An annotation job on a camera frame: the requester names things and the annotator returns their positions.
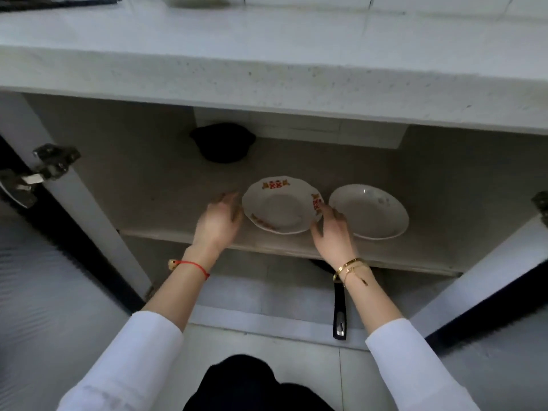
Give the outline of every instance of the plain white plate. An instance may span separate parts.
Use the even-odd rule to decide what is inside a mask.
[[[254,224],[283,235],[307,231],[312,220],[319,221],[322,201],[317,189],[289,176],[261,179],[242,196],[243,212]]]
[[[390,193],[368,185],[339,187],[329,205],[345,214],[354,235],[365,239],[389,239],[409,226],[406,208]]]

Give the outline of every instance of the black handle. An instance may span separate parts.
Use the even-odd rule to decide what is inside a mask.
[[[335,282],[335,311],[333,313],[333,337],[346,340],[346,302],[344,286]]]

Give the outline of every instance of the white sleeve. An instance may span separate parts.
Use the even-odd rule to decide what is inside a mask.
[[[398,410],[479,411],[408,320],[380,326],[366,344]]]
[[[182,332],[150,311],[133,314],[58,411],[148,411],[182,345]]]

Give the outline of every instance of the cabinet hinge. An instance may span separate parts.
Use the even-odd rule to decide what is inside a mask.
[[[60,147],[54,144],[44,144],[32,153],[42,161],[34,173],[22,175],[11,169],[0,170],[0,189],[27,209],[37,202],[33,194],[36,185],[62,177],[81,157],[75,147]]]
[[[532,200],[542,216],[542,221],[548,227],[548,191],[537,193]]]

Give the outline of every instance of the white countertop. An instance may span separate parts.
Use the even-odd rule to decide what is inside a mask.
[[[2,14],[0,87],[542,132],[547,35],[542,20],[124,0]]]

